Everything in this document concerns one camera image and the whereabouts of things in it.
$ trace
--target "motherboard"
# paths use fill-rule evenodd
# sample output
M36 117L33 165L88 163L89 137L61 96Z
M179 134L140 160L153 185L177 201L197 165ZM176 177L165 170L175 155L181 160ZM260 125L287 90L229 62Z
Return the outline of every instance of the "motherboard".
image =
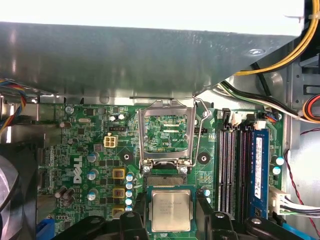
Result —
M150 239L196 239L196 190L214 210L241 222L267 218L268 186L281 189L281 116L271 121L264 111L201 106L177 114L148 114L145 106L53 106L62 141L45 150L38 194L56 197L48 216L56 235L88 216L110 221L132 211L137 195L146 193Z

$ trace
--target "dell logo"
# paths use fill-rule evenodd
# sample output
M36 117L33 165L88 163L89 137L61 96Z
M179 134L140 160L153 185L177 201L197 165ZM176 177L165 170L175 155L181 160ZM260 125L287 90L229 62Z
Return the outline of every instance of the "dell logo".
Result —
M74 184L81 184L82 183L82 178L81 178L81 174L82 174L82 156L79 156L79 158L75 158L74 159L74 164L73 164L74 170L74 177L73 177L73 183Z

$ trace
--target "white connector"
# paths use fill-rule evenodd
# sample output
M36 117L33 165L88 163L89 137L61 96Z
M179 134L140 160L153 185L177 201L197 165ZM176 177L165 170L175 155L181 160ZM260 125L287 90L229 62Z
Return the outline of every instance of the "white connector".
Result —
M253 126L255 130L261 130L266 128L266 121L265 120L258 120L256 121Z
M242 122L242 114L241 113L233 113L231 124L232 126L238 126Z
M285 209L280 207L280 205L285 204L285 197L291 199L291 194L285 193L274 186L269 186L269 211L273 211L277 215L288 215L287 213L281 212Z

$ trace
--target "colorful wires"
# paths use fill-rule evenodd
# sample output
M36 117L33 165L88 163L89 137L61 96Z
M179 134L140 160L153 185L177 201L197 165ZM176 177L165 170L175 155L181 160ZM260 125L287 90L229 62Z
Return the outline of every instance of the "colorful wires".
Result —
M13 83L13 82L9 82L6 81L4 79L0 78L0 87L7 87L7 88L11 88L11 89L15 89L18 90L19 94L21 95L21 104L20 106L17 108L17 110L15 111L15 113L11 116L9 116L7 119L4 119L3 121L0 122L0 134L2 133L2 131L9 126L12 121L18 117L21 112L24 110L24 108L26 107L27 104L27 99L26 99L26 93L25 93L25 89L23 87L21 87L20 85Z
M296 195L296 197L298 198L298 200L299 200L299 202L300 202L300 206L303 206L303 205L305 205L304 204L304 202L301 200L301 197L300 197L300 193L299 193L299 191L298 191L298 189L297 189L297 186L296 186L296 183L295 183L295 181L294 181L294 177L293 177L293 175L292 175L292 171L291 171L291 167L290 167L290 165L289 165L289 161L288 161L288 152L289 152L289 149L288 150L286 150L285 151L285 153L284 153L284 155L283 155L283 159L284 159L284 161L285 161L285 163L286 163L286 167L287 167L287 169L288 169L288 171L289 171L289 176L290 176L290 179L291 179L291 184L292 184L292 187L294 188L294 191L295 191L295 195ZM297 215L297 216L300 216L300 213L299 212L296 212L296 211L291 211L292 213L295 213L295 215ZM312 220L312 216L310 216L310 215L304 215L304 217L309 217L309 220L310 220L310 223L311 223L311 225L313 226L313 228L315 229L315 232L316 232L316 234L319 236L319 238L320 238L320 232L319 232L319 230L317 229L317 226L316 226L316 224L315 224L315 222Z
M320 99L320 94L311 97L308 101L306 101L303 105L302 111L303 115L309 121L320 124L320 117L314 116L312 113L312 106Z
M222 89L226 94L228 94L231 97L234 97L236 99L240 99L246 102L250 102L253 104L258 104L262 106L267 106L273 109L276 109L284 114L287 114L297 120L307 122L307 123L316 123L314 121L310 121L306 119L303 116L300 116L295 110L287 107L283 103L279 102L273 97L270 96L263 96L259 94L254 94L254 93L249 93L249 92L244 92L236 89L233 87L230 83L227 81L222 81L221 83L218 84L218 87Z
M314 37L315 32L317 30L317 26L318 26L318 21L319 21L319 17L317 17L317 13L319 11L320 11L319 0L312 0L312 16L311 16L312 18L311 18L308 31L306 32L305 36L302 38L298 46L296 46L295 49L288 56L286 56L281 61L269 67L256 69L256 70L249 70L249 71L239 71L235 75L245 76L245 75L251 75L251 74L258 74L258 73L270 73L290 65L305 51L311 39Z

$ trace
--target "blue ram stick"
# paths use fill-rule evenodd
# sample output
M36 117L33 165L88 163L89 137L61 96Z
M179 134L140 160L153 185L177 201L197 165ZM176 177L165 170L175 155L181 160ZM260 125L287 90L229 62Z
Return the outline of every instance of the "blue ram stick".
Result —
M250 217L268 217L269 130L252 132L249 209Z

